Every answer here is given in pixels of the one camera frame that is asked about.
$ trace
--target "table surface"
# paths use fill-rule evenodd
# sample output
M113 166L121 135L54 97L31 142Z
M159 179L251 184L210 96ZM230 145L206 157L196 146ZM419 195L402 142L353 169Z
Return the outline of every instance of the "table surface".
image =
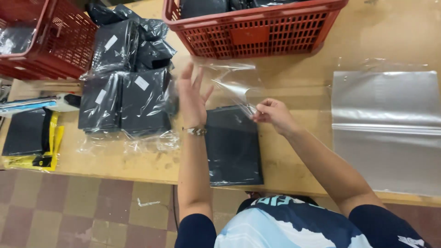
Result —
M143 18L161 18L163 0L127 4ZM191 60L177 35L167 41L178 51L173 57L178 75ZM323 48L316 54L253 59L265 85L264 95L285 102L297 121L332 148L330 87L333 71L363 69L365 59L381 58L403 70L424 65L441 71L441 3L420 0L354 0L340 12ZM203 85L208 85L204 78ZM16 80L10 99L28 83ZM0 131L3 146L10 120ZM122 141L108 143L94 155L79 153L85 135L77 129L78 112L63 113L65 132L55 173L176 184L180 150L124 153ZM227 187L241 190L326 196L288 142L269 124L260 124L259 142L265 185ZM441 197L377 192L385 203L441 206Z

